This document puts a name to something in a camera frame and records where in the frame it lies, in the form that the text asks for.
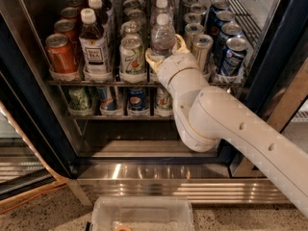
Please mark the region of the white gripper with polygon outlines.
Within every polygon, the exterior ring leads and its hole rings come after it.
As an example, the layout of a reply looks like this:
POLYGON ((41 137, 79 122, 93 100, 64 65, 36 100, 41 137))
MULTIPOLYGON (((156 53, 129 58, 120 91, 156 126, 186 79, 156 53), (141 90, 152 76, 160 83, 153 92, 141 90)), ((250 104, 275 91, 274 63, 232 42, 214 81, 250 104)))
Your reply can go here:
POLYGON ((184 70, 200 71, 196 58, 187 48, 185 40, 178 34, 175 35, 175 45, 170 57, 155 55, 151 48, 145 51, 145 59, 151 69, 157 73, 158 80, 166 88, 171 79, 184 70))

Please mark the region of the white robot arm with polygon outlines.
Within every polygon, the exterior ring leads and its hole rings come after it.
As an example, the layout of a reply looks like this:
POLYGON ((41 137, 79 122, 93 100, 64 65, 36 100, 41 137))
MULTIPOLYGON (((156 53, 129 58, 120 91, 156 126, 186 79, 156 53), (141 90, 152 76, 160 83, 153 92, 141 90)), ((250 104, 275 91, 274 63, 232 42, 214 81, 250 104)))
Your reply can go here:
POLYGON ((308 216, 308 154, 236 97, 209 85, 182 37, 174 39, 169 57, 148 49, 145 58, 172 97, 174 120, 184 145, 205 152, 220 139, 228 141, 308 216))

